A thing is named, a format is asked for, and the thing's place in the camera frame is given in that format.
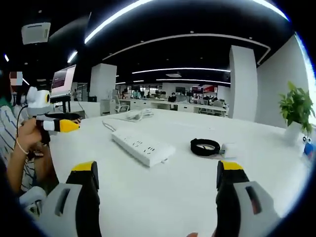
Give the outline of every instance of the black ceiling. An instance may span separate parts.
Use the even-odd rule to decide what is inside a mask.
[[[244,40],[205,34],[252,38],[267,45],[271,51],[261,61],[263,63],[294,33],[287,20],[250,0],[153,0],[117,18],[84,45],[84,35],[87,36],[104,20],[133,2],[38,1],[33,4],[19,3],[18,8],[9,4],[7,9],[2,8],[0,14],[0,52],[7,54],[10,61],[6,62],[2,57],[0,67],[23,71],[24,78],[36,85],[36,79],[49,81],[54,71],[68,66],[68,57],[77,50],[72,64],[78,66],[75,80],[80,82],[88,82],[91,67],[101,62],[118,66],[117,82],[144,80],[145,83],[153,83],[156,79],[169,78],[166,76],[168,73],[176,72],[183,79],[229,81],[227,73],[212,71],[131,72],[182,67],[228,69],[232,44],[253,48],[257,61],[267,51],[263,46]],[[21,27],[39,18],[51,22],[50,36],[78,18],[81,19],[74,25],[83,22],[84,26],[85,20],[89,22],[84,31],[74,30],[70,34],[67,30],[60,30],[59,39],[55,37],[49,43],[23,45]],[[204,36],[171,38],[190,34]],[[146,43],[163,37],[171,39]],[[145,44],[111,55],[141,41]]]

